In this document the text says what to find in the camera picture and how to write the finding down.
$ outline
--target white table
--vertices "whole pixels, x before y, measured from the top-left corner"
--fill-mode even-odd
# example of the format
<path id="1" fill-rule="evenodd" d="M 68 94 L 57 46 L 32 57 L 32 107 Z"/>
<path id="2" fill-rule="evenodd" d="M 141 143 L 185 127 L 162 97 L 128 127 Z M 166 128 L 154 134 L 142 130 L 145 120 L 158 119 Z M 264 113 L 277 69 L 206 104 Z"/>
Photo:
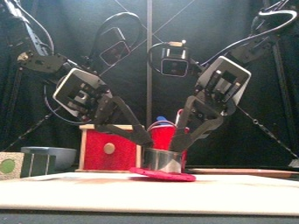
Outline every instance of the white table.
<path id="1" fill-rule="evenodd" d="M 154 181 L 130 173 L 69 172 L 0 181 L 0 209 L 299 218 L 299 182 L 248 175 Z"/>

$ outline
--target red wooden box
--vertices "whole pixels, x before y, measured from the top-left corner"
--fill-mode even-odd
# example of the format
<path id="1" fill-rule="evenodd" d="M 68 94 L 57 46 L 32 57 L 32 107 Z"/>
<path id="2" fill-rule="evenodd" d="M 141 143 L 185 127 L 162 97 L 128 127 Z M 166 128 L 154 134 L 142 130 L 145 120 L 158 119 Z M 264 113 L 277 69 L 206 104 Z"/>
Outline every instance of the red wooden box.
<path id="1" fill-rule="evenodd" d="M 93 125 L 81 125 L 81 145 L 78 169 L 76 172 L 128 172 L 140 167 L 141 147 L 133 142 L 109 133 L 94 131 Z M 130 125 L 117 125 L 132 130 Z"/>

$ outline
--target wooden board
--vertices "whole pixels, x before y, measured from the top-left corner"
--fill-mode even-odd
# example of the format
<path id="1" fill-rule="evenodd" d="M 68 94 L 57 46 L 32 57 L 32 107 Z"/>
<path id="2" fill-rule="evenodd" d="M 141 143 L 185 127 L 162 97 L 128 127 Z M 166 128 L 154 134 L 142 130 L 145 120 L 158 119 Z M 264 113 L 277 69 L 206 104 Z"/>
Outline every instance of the wooden board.
<path id="1" fill-rule="evenodd" d="M 196 175 L 194 182 L 132 173 L 62 173 L 0 181 L 0 209 L 299 216 L 299 182 Z"/>

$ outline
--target metal rod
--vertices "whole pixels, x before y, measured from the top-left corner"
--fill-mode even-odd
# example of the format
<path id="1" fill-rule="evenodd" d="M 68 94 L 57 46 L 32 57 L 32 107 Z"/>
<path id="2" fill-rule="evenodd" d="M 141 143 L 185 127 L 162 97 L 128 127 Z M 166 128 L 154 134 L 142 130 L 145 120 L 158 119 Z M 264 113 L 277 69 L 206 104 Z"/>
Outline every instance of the metal rod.
<path id="1" fill-rule="evenodd" d="M 269 1 L 262 0 L 264 7 L 269 7 Z M 272 47 L 272 52 L 275 56 L 275 68 L 276 68 L 276 75 L 280 85 L 280 93 L 283 98 L 283 104 L 284 104 L 284 113 L 285 113 L 285 125 L 288 130 L 288 136 L 289 136 L 289 143 L 292 145 L 292 148 L 299 149 L 299 143 L 296 140 L 296 134 L 295 134 L 295 118 L 293 118 L 293 112 L 292 112 L 292 105 L 289 101 L 289 91 L 288 86 L 285 84 L 285 70 L 284 65 L 281 61 L 281 53 L 279 50 L 279 44 L 277 41 L 275 42 L 275 45 Z"/>
<path id="2" fill-rule="evenodd" d="M 146 0 L 146 51 L 153 45 L 153 2 Z M 153 91 L 152 68 L 146 65 L 146 94 L 145 94 L 145 126 L 152 124 L 152 91 Z"/>

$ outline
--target black cable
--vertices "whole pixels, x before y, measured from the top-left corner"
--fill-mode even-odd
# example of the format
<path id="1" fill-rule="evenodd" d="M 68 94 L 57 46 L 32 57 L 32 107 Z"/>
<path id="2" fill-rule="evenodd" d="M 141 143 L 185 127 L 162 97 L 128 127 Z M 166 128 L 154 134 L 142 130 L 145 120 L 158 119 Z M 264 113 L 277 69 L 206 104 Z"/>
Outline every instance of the black cable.
<path id="1" fill-rule="evenodd" d="M 285 14 L 288 16 L 291 16 L 291 18 L 283 23 L 280 24 L 277 27 L 275 27 L 273 29 L 264 31 L 253 36 L 249 36 L 248 38 L 241 39 L 240 41 L 234 42 L 233 44 L 230 44 L 229 46 L 226 46 L 218 53 L 216 53 L 202 64 L 200 64 L 202 67 L 205 67 L 220 55 L 222 55 L 224 53 L 226 53 L 230 49 L 233 49 L 237 46 L 244 45 L 246 42 L 249 42 L 253 39 L 260 39 L 264 36 L 268 36 L 269 34 L 280 31 L 283 28 L 285 28 L 296 19 L 296 12 L 292 10 L 280 10 L 280 11 L 273 11 L 273 12 L 262 12 L 260 11 L 257 13 L 257 15 L 264 18 L 268 16 L 273 16 L 273 15 L 279 15 L 279 14 Z"/>
<path id="2" fill-rule="evenodd" d="M 132 45 L 128 46 L 129 49 L 133 48 L 137 45 L 137 43 L 140 42 L 141 37 L 142 37 L 142 25 L 141 25 L 141 21 L 138 19 L 138 16 L 134 13 L 130 13 L 130 12 L 120 12 L 116 15 L 113 15 L 112 17 L 109 17 L 97 29 L 97 33 L 96 33 L 96 37 L 94 37 L 94 41 L 93 41 L 93 46 L 90 48 L 90 52 L 89 52 L 89 56 L 88 56 L 89 59 L 93 57 L 93 55 L 96 53 L 94 51 L 96 51 L 97 39 L 98 39 L 100 35 L 102 34 L 102 32 L 108 28 L 108 26 L 121 18 L 132 18 L 137 23 L 137 30 L 138 30 L 137 31 L 137 36 L 136 36 L 136 39 L 134 39 Z"/>
<path id="3" fill-rule="evenodd" d="M 154 67 L 154 64 L 152 62 L 152 52 L 153 52 L 153 49 L 157 48 L 157 47 L 168 47 L 169 46 L 169 43 L 168 42 L 162 42 L 162 43 L 158 43 L 158 44 L 154 44 L 148 52 L 146 52 L 146 63 L 148 63 L 148 66 L 157 72 L 160 73 L 161 71 Z"/>
<path id="4" fill-rule="evenodd" d="M 69 121 L 68 119 L 65 119 L 64 117 L 61 117 L 57 113 L 56 113 L 56 110 L 57 109 L 52 109 L 52 106 L 49 104 L 49 101 L 48 101 L 48 97 L 46 97 L 46 85 L 42 86 L 42 100 L 44 100 L 44 104 L 46 106 L 46 108 L 49 109 L 49 111 L 68 124 L 70 125 L 74 125 L 74 126 L 80 126 L 80 125 L 84 125 L 84 124 L 88 124 L 90 122 L 90 120 L 88 120 L 86 122 L 73 122 L 73 121 Z"/>

